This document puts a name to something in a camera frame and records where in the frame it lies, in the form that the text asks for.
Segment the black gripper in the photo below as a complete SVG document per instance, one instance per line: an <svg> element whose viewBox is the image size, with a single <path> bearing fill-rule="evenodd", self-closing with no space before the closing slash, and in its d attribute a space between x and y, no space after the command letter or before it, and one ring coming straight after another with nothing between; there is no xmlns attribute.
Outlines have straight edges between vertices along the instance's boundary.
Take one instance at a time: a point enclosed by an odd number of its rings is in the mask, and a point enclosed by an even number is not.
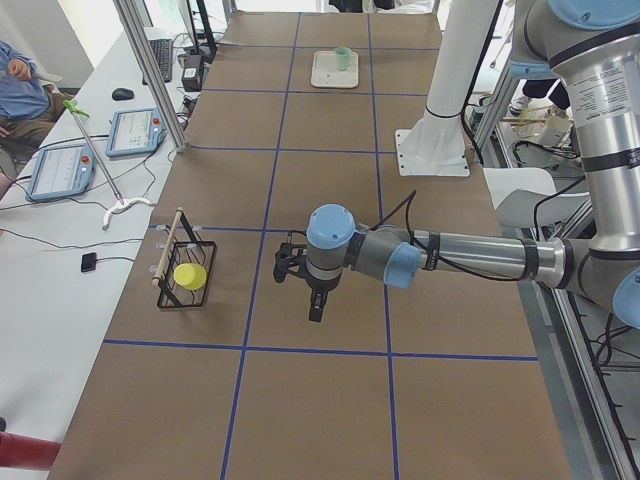
<svg viewBox="0 0 640 480"><path fill-rule="evenodd" d="M322 320L327 294L334 290L340 283L341 276L329 280L319 279L309 274L306 283L311 289L309 320L319 322Z"/></svg>

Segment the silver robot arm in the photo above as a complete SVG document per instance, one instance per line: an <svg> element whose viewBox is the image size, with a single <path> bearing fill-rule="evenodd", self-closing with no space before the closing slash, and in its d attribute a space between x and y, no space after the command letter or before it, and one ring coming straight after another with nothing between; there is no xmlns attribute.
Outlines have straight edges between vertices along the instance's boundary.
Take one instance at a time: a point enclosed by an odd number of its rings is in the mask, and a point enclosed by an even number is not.
<svg viewBox="0 0 640 480"><path fill-rule="evenodd" d="M419 270L496 281L533 280L583 295L639 324L639 5L635 1L520 1L512 67L560 80L573 114L595 235L514 240L359 225L345 207L310 216L300 274L309 317L322 318L344 269L398 288Z"/></svg>

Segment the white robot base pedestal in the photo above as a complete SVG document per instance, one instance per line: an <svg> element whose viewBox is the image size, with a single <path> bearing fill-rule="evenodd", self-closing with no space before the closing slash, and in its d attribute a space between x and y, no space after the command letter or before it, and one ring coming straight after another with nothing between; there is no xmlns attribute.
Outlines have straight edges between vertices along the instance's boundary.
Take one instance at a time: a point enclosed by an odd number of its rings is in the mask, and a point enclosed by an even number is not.
<svg viewBox="0 0 640 480"><path fill-rule="evenodd" d="M500 14L499 0L451 3L423 117L395 132L402 176L467 177L462 115Z"/></svg>

